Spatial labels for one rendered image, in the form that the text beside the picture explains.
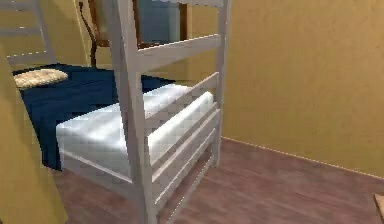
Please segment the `white bunk bed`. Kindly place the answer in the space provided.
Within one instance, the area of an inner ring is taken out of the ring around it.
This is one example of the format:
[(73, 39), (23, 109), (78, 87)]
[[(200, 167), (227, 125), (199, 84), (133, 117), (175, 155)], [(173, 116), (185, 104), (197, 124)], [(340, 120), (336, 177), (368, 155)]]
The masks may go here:
[[(215, 7), (215, 34), (140, 49), (131, 0), (102, 0), (113, 69), (106, 89), (69, 85), (111, 105), (73, 115), (69, 100), (25, 115), (50, 165), (66, 168), (135, 202), (141, 224), (174, 224), (206, 171), (220, 156), (230, 0), (165, 0)], [(145, 92), (144, 73), (216, 50), (213, 74), (189, 87), (166, 84)]]

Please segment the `tan wooden furniture corner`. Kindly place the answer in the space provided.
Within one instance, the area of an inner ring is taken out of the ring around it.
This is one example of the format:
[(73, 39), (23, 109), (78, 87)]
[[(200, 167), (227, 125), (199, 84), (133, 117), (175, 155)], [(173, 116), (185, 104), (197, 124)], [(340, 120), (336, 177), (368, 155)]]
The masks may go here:
[(379, 213), (379, 216), (384, 224), (384, 195), (375, 194), (373, 196), (374, 202)]

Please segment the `beige pillow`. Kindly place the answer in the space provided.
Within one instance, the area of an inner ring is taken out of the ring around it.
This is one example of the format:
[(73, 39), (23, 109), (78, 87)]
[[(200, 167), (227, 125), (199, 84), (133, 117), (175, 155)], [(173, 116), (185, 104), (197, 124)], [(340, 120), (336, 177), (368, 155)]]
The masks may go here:
[(28, 89), (60, 82), (67, 78), (68, 74), (60, 70), (39, 69), (18, 74), (14, 77), (14, 80), (19, 89)]

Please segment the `dark blue blanket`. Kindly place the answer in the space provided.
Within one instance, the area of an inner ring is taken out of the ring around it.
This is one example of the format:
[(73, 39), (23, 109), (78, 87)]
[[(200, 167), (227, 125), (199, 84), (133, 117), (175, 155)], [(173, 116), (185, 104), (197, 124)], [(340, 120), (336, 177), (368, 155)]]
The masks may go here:
[[(51, 64), (34, 69), (55, 69), (68, 75), (64, 81), (20, 91), (40, 143), (42, 164), (61, 171), (56, 126), (74, 117), (117, 103), (114, 72), (66, 64)], [(13, 75), (34, 69), (13, 71)]]

